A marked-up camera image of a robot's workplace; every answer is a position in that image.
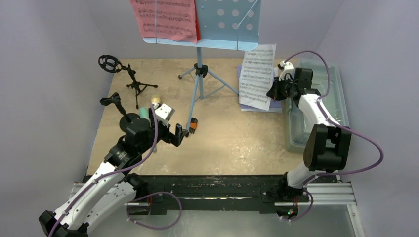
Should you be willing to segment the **green microphone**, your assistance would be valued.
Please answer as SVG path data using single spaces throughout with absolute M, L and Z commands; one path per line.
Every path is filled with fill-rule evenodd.
M 142 119 L 147 119 L 147 120 L 150 120 L 150 117 L 149 117 L 149 109 L 148 109 L 148 108 L 146 108 L 146 107 L 141 107 L 141 108 L 139 109 L 139 116 L 140 116 L 140 118 L 142 118 Z

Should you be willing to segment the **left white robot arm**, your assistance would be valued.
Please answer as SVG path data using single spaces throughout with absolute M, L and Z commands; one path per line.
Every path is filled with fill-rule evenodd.
M 46 236 L 87 237 L 122 205 L 145 200 L 145 183 L 131 170 L 150 157 L 159 141 L 178 147 L 188 134 L 180 124 L 171 133 L 168 120 L 153 110 L 149 118 L 133 113 L 129 116 L 130 122 L 122 125 L 124 136 L 109 150 L 96 172 L 66 203 L 40 215 Z

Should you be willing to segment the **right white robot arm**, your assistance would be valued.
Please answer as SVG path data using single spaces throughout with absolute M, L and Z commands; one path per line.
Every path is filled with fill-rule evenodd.
M 275 101 L 291 99 L 313 125 L 303 151 L 303 162 L 285 173 L 277 188 L 280 199 L 289 201 L 306 184 L 321 175 L 343 170 L 347 164 L 351 134 L 324 108 L 319 90 L 312 88 L 313 71 L 291 64 L 279 66 L 267 96 Z

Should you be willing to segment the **beige microphone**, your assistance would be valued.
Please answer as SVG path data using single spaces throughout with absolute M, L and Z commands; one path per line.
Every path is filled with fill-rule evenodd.
M 160 106 L 160 104 L 161 104 L 161 98 L 160 98 L 160 96 L 158 94 L 152 95 L 151 103 L 152 103 L 152 105 L 153 105 L 154 108 L 158 108 Z

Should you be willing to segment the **blue music stand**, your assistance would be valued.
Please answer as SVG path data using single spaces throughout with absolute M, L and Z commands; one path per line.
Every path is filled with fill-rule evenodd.
M 189 130 L 194 104 L 212 93 L 204 94 L 204 77 L 211 75 L 222 87 L 229 88 L 235 94 L 238 90 L 229 85 L 209 67 L 203 64 L 202 49 L 226 49 L 251 51 L 259 43 L 259 19 L 261 2 L 259 0 L 197 0 L 196 11 L 199 19 L 201 40 L 197 44 L 178 42 L 162 38 L 144 38 L 146 43 L 195 47 L 197 62 L 192 68 L 178 75 L 194 78 L 192 100 L 186 128 Z

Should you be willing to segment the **black round-base mic stand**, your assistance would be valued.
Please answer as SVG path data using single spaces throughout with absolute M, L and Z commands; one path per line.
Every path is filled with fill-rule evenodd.
M 127 132 L 129 128 L 134 128 L 134 126 L 139 126 L 144 124 L 145 126 L 150 126 L 149 121 L 145 118 L 141 118 L 139 114 L 127 113 L 121 103 L 120 95 L 115 92 L 110 97 L 104 97 L 99 100 L 102 106 L 108 106 L 114 104 L 119 113 L 122 115 L 119 121 L 119 128 L 123 132 Z

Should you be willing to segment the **white sheet music page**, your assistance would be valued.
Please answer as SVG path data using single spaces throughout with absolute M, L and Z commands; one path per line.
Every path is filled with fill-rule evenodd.
M 271 99 L 266 96 L 274 79 L 276 44 L 259 44 L 246 51 L 239 77 L 239 103 L 268 111 Z

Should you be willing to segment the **purple sheet music page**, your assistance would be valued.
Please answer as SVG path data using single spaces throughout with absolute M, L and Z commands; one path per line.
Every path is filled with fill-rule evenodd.
M 240 77 L 241 74 L 241 69 L 242 66 L 239 65 L 237 66 L 237 74 L 238 74 L 238 78 Z M 274 67 L 274 76 L 278 75 L 278 68 Z M 241 111 L 247 111 L 247 112 L 270 112 L 270 113 L 281 113 L 282 112 L 282 104 L 280 101 L 274 101 L 271 99 L 270 101 L 270 107 L 269 110 L 262 110 L 256 107 L 252 107 L 252 106 L 248 106 L 248 105 L 244 105 L 239 103 Z

